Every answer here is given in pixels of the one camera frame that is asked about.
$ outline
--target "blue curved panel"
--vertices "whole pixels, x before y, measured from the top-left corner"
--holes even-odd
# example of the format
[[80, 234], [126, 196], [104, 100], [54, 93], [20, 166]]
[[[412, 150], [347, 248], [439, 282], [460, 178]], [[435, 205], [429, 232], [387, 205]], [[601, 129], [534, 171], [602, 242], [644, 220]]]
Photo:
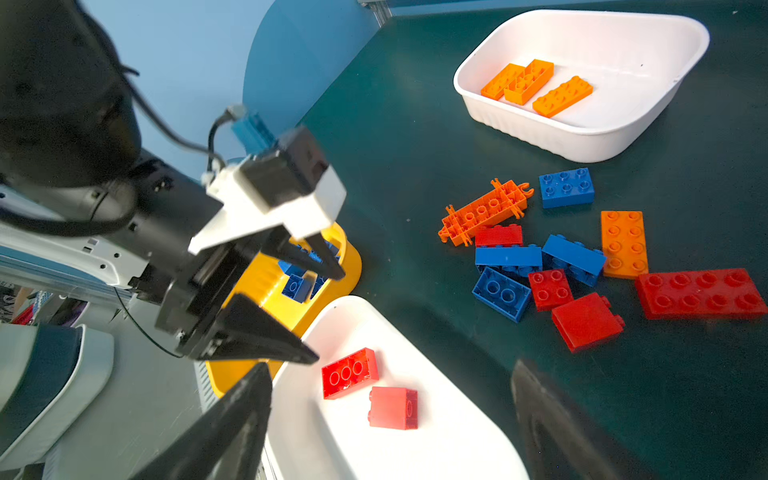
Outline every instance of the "blue curved panel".
[[378, 29], [373, 13], [355, 0], [275, 0], [253, 38], [243, 103], [282, 134]]

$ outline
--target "yellow bin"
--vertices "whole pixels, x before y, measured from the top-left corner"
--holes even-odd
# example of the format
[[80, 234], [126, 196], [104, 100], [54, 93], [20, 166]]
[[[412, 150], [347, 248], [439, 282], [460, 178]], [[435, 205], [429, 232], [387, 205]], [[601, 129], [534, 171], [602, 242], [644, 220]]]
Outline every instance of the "yellow bin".
[[[335, 299], [352, 292], [360, 280], [362, 272], [360, 254], [347, 241], [346, 234], [339, 224], [335, 223], [333, 227], [323, 230], [323, 238], [339, 249], [339, 264], [346, 272], [344, 278], [339, 281], [327, 280], [313, 298], [307, 297], [304, 303], [298, 303], [283, 295], [283, 288], [288, 282], [288, 276], [277, 265], [277, 259], [259, 253], [232, 289], [227, 302], [235, 293], [248, 295], [296, 336], [301, 337], [315, 321], [320, 310]], [[309, 245], [304, 242], [297, 243], [308, 250], [310, 249]], [[256, 360], [206, 362], [210, 385], [216, 396], [223, 397], [256, 365], [256, 362]], [[283, 363], [274, 360], [269, 360], [267, 363], [274, 378]]]

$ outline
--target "red toy brick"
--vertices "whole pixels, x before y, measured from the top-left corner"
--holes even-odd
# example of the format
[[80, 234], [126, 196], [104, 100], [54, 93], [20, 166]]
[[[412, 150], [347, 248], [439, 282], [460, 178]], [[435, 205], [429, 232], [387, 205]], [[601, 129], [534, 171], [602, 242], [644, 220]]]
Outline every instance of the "red toy brick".
[[563, 270], [545, 270], [528, 274], [533, 300], [538, 312], [548, 312], [556, 306], [574, 301], [571, 286]]
[[376, 354], [362, 349], [323, 367], [323, 398], [338, 399], [379, 379]]
[[496, 225], [493, 228], [480, 230], [475, 236], [476, 247], [511, 247], [523, 246], [523, 229], [513, 223], [509, 227]]
[[368, 423], [384, 429], [413, 430], [419, 427], [419, 393], [403, 388], [371, 389]]
[[758, 319], [768, 313], [743, 268], [645, 273], [634, 285], [650, 320]]
[[624, 321], [609, 308], [607, 298], [591, 293], [552, 310], [552, 320], [571, 353], [607, 342], [624, 331]]

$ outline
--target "dark green tabletop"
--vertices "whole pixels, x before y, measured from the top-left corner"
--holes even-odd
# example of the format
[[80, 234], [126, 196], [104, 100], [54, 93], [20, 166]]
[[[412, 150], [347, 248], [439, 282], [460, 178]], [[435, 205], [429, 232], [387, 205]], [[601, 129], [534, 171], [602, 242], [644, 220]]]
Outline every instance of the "dark green tabletop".
[[[363, 261], [353, 293], [424, 352], [521, 455], [509, 375], [525, 357], [659, 476], [765, 478], [765, 321], [652, 322], [631, 281], [601, 278], [596, 291], [626, 330], [573, 355], [548, 313], [530, 306], [515, 324], [477, 301], [474, 247], [437, 236], [446, 205], [487, 193], [494, 177], [529, 182], [536, 194], [519, 222], [526, 243], [562, 233], [599, 248], [601, 210], [642, 210], [651, 271], [743, 266], [768, 298], [765, 4], [578, 7], [686, 15], [711, 35], [708, 52], [645, 133], [624, 153], [589, 165], [592, 205], [543, 210], [538, 176], [578, 165], [473, 121], [453, 88], [461, 62], [522, 9], [394, 18], [307, 114], [348, 190], [339, 222]], [[576, 297], [591, 292], [571, 286]]]

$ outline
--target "table surface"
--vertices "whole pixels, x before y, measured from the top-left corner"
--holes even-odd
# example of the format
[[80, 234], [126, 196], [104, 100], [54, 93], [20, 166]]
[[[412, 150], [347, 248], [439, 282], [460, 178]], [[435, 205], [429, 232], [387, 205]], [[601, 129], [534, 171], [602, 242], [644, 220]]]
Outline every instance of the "table surface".
[[[453, 75], [506, 9], [393, 18], [305, 117], [348, 190], [339, 222], [362, 255], [370, 301], [523, 453], [509, 389], [518, 358], [553, 376], [662, 478], [764, 478], [768, 328], [646, 320], [633, 283], [596, 291], [622, 315], [615, 341], [572, 355], [548, 313], [515, 324], [475, 300], [474, 248], [440, 242], [445, 206], [529, 182], [526, 243], [562, 233], [601, 245], [601, 210], [642, 210], [652, 271], [746, 267], [768, 282], [768, 9], [761, 2], [570, 5], [686, 15], [711, 43], [659, 118], [625, 152], [589, 166], [594, 204], [541, 208], [538, 176], [576, 168], [473, 121]], [[575, 296], [591, 289], [574, 287]]]

